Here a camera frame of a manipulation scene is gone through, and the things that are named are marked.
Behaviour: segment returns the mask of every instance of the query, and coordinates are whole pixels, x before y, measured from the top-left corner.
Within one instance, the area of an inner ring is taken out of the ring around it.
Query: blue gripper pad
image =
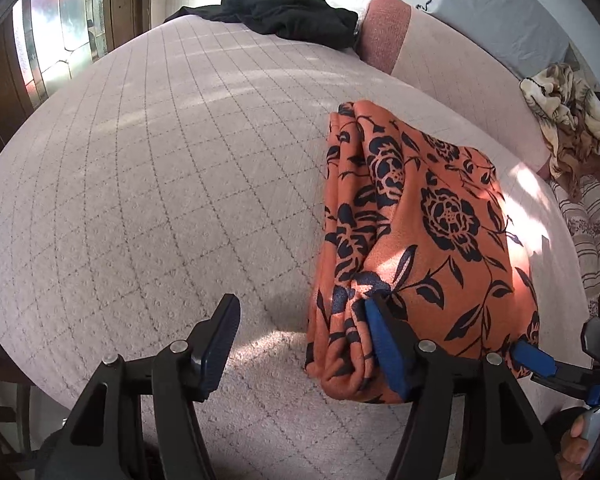
[[[515,343],[511,357],[518,364],[541,377],[552,377],[558,371],[553,357],[526,341]]]
[[[378,364],[386,378],[386,382],[402,400],[407,400],[411,391],[411,384],[405,377],[405,361],[403,355],[398,350],[394,338],[389,332],[382,313],[378,309],[376,302],[365,300],[366,322],[371,332],[371,341],[374,344],[374,352],[378,359]]]

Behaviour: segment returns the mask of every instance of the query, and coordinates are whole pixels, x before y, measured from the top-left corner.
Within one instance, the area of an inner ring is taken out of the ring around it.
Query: orange floral cloth
[[[331,114],[327,168],[305,365],[325,393],[402,402],[366,323],[378,292],[419,338],[456,356],[498,352],[526,374],[509,348],[538,344],[538,304],[491,161],[359,101]]]

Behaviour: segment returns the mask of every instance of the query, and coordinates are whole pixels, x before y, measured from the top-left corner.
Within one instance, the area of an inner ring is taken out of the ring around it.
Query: pink fabric
[[[538,121],[517,78],[473,41],[418,9],[392,75],[478,126],[538,171],[547,161]]]
[[[411,6],[402,0],[371,0],[356,51],[365,63],[390,74],[409,28]]]

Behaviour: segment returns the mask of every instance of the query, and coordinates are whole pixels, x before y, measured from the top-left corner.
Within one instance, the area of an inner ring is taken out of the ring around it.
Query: beige scarf
[[[600,101],[566,63],[523,79],[520,89],[551,151],[552,177],[579,202],[580,176],[595,170],[592,162],[600,155]]]

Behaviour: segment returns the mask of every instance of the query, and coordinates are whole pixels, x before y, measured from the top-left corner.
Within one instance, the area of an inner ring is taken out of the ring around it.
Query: gray sheet
[[[537,0],[429,0],[424,7],[518,78],[561,62],[569,37]]]

